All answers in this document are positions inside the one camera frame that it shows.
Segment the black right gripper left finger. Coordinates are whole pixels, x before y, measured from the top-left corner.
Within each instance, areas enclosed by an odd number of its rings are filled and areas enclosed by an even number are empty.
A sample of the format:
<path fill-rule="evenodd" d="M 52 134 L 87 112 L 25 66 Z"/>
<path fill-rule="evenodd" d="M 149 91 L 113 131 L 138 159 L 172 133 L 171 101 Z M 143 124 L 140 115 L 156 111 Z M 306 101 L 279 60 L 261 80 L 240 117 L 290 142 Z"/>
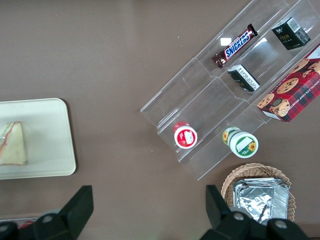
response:
<path fill-rule="evenodd" d="M 76 240 L 94 210 L 93 189 L 82 186 L 58 213 L 41 216 L 33 224 L 36 240 Z"/>

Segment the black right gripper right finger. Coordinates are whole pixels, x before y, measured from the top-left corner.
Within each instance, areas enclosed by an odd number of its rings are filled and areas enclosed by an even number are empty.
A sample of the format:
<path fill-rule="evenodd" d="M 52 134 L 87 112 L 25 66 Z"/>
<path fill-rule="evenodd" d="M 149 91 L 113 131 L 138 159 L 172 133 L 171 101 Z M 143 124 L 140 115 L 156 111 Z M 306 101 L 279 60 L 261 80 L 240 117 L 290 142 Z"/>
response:
<path fill-rule="evenodd" d="M 211 224 L 202 240 L 251 240 L 251 219 L 242 212 L 231 211 L 215 185 L 205 189 L 206 213 Z"/>

